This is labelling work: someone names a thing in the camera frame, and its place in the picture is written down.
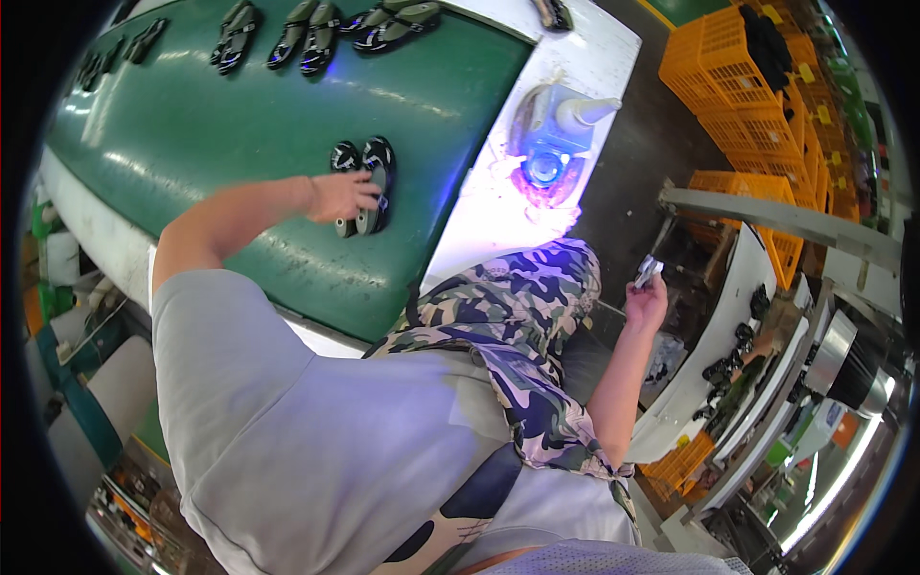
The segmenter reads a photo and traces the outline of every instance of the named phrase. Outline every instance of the workbench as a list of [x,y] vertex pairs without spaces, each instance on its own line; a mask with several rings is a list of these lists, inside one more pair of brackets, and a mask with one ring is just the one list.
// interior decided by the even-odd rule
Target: workbench
[[[265,20],[246,62],[221,77],[207,60],[227,6],[142,4],[91,49],[129,40],[155,17],[171,22],[142,64],[119,61],[92,93],[65,94],[41,161],[40,198],[149,309],[156,238],[194,202],[238,181],[325,173],[338,140],[385,135],[398,173],[383,232],[341,240],[331,225],[295,219],[226,262],[256,281],[315,351],[337,356],[360,355],[383,336],[412,282],[424,293],[469,265],[565,233],[614,116],[598,124],[575,192],[556,210],[529,209],[491,168],[505,158],[530,90],[559,81],[621,98],[641,43],[588,0],[567,2],[569,33],[543,29],[529,0],[442,2],[448,13],[432,34],[373,58],[339,39],[325,74],[305,79],[296,63],[264,66],[290,6],[261,0]],[[351,14],[368,3],[338,5]]]

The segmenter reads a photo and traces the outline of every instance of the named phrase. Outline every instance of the white work table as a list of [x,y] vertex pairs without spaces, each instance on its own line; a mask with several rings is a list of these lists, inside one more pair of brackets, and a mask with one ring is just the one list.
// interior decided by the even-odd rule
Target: white work table
[[[143,0],[131,17],[167,2]],[[543,29],[530,0],[452,0],[442,4],[535,46],[466,174],[422,280],[423,293],[480,261],[562,236],[574,224],[581,195],[615,114],[596,125],[581,177],[573,193],[554,210],[527,209],[528,200],[508,178],[493,176],[491,167],[505,158],[515,111],[533,88],[559,82],[591,98],[622,98],[641,45],[636,34],[589,0],[566,0],[574,30],[565,33]],[[624,106],[629,106],[628,99]],[[47,146],[38,187],[40,198],[52,200],[87,255],[119,289],[149,311],[155,239],[97,198]],[[314,322],[282,314],[317,353],[359,357],[367,348],[361,341]]]

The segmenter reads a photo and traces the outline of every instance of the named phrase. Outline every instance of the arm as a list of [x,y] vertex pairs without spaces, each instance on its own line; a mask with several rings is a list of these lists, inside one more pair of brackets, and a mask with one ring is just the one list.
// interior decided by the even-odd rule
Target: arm
[[370,172],[277,179],[219,190],[164,228],[153,291],[183,271],[213,270],[270,227],[298,214],[317,223],[352,219],[377,207]]
[[627,284],[627,322],[587,405],[594,434],[614,469],[623,464],[627,454],[642,375],[667,311],[667,288],[660,274],[641,290],[634,290],[632,282]]

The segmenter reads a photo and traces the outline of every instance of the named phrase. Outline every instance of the factory floor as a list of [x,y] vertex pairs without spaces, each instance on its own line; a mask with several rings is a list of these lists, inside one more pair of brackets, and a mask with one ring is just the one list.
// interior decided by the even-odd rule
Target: factory floor
[[685,186],[698,169],[732,170],[690,110],[658,77],[669,29],[638,0],[597,0],[598,6],[642,38],[642,48],[570,236],[587,241],[601,261],[603,304],[592,331],[612,347],[622,325],[615,310],[624,286],[664,221],[658,191],[665,178]]

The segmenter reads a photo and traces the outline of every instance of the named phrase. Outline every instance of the person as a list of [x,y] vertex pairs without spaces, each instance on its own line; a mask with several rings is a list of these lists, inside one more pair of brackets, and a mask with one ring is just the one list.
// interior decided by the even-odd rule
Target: person
[[190,527],[229,572],[274,575],[467,575],[552,561],[573,540],[636,546],[623,459],[667,308],[661,276],[627,286],[626,324],[585,405],[561,362],[600,293],[577,239],[457,274],[410,302],[367,359],[317,356],[223,262],[287,218],[374,209],[368,179],[234,186],[163,230],[157,394]]

